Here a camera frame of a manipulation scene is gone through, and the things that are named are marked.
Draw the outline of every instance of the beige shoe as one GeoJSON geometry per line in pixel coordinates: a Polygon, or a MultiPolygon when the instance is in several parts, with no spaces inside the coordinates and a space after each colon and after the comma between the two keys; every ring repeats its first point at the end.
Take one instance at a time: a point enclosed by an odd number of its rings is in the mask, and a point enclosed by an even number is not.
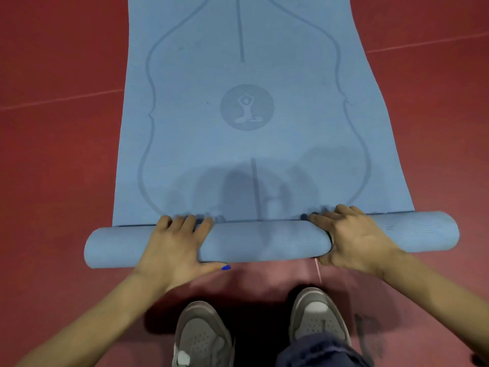
{"type": "Polygon", "coordinates": [[[172,367],[232,367],[231,334],[216,310],[206,302],[192,302],[176,325],[172,367]]]}
{"type": "Polygon", "coordinates": [[[350,334],[338,308],[324,291],[308,287],[295,299],[290,315],[290,342],[328,331],[351,346],[350,334]]]}

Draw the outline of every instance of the dark blue pants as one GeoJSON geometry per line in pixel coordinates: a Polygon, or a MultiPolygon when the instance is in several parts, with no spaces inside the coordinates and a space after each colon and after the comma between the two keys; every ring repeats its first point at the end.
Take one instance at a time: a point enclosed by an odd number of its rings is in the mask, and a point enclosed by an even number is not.
{"type": "Polygon", "coordinates": [[[335,335],[302,337],[277,356],[276,367],[369,367],[363,357],[335,335]]]}

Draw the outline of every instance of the hand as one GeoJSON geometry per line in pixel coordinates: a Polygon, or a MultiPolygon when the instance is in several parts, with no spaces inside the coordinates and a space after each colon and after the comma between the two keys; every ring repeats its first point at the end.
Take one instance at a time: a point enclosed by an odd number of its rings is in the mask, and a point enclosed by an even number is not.
{"type": "Polygon", "coordinates": [[[339,204],[309,220],[329,232],[333,247],[319,259],[334,265],[383,277],[383,267],[392,254],[403,252],[365,213],[355,206],[339,204]]]}
{"type": "Polygon", "coordinates": [[[156,296],[163,296],[174,287],[207,273],[220,270],[226,263],[200,263],[197,259],[199,248],[214,225],[212,218],[206,218],[194,232],[196,218],[186,219],[176,216],[162,216],[156,224],[148,246],[134,269],[134,274],[142,276],[156,296]]]}

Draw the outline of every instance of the person's left hand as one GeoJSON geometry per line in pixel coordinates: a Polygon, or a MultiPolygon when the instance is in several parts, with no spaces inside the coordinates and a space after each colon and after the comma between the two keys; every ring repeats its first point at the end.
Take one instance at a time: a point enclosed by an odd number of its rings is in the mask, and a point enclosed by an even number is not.
{"type": "Polygon", "coordinates": [[[142,276],[156,292],[162,296],[174,287],[213,271],[218,271],[226,263],[200,263],[197,259],[199,248],[212,229],[214,221],[206,218],[194,232],[196,218],[186,219],[176,216],[162,216],[156,224],[148,246],[139,260],[134,274],[142,276]]]}

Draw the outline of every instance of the curved line on mat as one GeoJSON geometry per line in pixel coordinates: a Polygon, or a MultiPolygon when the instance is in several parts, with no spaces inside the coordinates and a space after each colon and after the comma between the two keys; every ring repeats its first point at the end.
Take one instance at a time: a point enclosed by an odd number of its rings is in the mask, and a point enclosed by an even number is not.
{"type": "Polygon", "coordinates": [[[199,11],[201,11],[209,2],[210,0],[204,0],[202,4],[197,6],[197,8],[192,11],[185,19],[183,19],[180,23],[175,25],[172,29],[170,29],[168,32],[166,32],[164,35],[162,35],[151,47],[150,51],[148,52],[148,55],[146,56],[146,63],[145,63],[145,72],[146,72],[146,79],[148,80],[150,86],[151,86],[151,93],[153,95],[153,104],[151,107],[151,110],[148,113],[148,117],[151,120],[151,132],[150,132],[150,137],[148,140],[148,145],[146,146],[146,149],[144,150],[143,156],[141,157],[141,160],[139,161],[139,166],[138,166],[138,187],[139,191],[141,192],[141,195],[146,201],[146,203],[159,215],[163,215],[163,211],[151,200],[150,195],[148,194],[148,191],[146,189],[146,186],[144,185],[144,178],[143,178],[143,172],[144,172],[144,165],[146,164],[146,159],[148,158],[148,154],[150,153],[151,146],[153,144],[153,140],[155,137],[155,119],[153,118],[152,114],[153,111],[156,108],[156,87],[155,83],[153,82],[153,79],[151,77],[151,72],[150,72],[150,63],[151,63],[151,58],[153,57],[153,53],[155,52],[156,48],[170,35],[172,35],[176,30],[178,30],[180,27],[182,27],[184,24],[186,24],[190,19],[195,17],[199,11]]]}
{"type": "Polygon", "coordinates": [[[367,183],[368,183],[368,181],[370,179],[370,176],[372,175],[372,160],[370,158],[370,152],[368,150],[367,144],[363,140],[362,136],[358,133],[358,131],[355,128],[354,124],[352,123],[351,118],[350,118],[350,115],[348,114],[348,110],[346,108],[346,104],[348,104],[348,96],[343,92],[343,89],[341,88],[341,85],[339,83],[339,69],[340,69],[340,65],[341,65],[341,48],[339,46],[339,43],[327,31],[325,31],[324,29],[322,29],[318,25],[316,25],[316,24],[308,21],[307,19],[304,19],[301,16],[293,13],[292,11],[290,11],[289,9],[287,9],[286,7],[284,7],[281,4],[279,4],[277,1],[275,1],[275,0],[267,0],[267,1],[270,4],[272,4],[273,6],[275,6],[276,8],[278,8],[280,11],[284,12],[285,14],[287,14],[288,16],[297,19],[298,21],[300,21],[300,22],[308,25],[309,27],[311,27],[311,28],[313,28],[313,29],[315,29],[317,31],[320,31],[334,45],[334,49],[336,51],[336,64],[335,64],[335,67],[334,67],[334,81],[336,83],[336,88],[341,93],[341,95],[343,95],[343,97],[344,97],[344,100],[343,100],[343,112],[345,113],[346,121],[348,122],[348,125],[350,126],[351,131],[353,132],[353,134],[357,138],[358,142],[360,143],[360,146],[363,149],[363,154],[364,154],[364,157],[365,157],[365,166],[366,166],[365,175],[363,177],[362,184],[360,185],[360,187],[358,188],[358,190],[353,194],[353,196],[351,198],[349,198],[348,201],[346,202],[348,205],[350,205],[363,192],[363,190],[365,189],[365,186],[367,185],[367,183]]]}

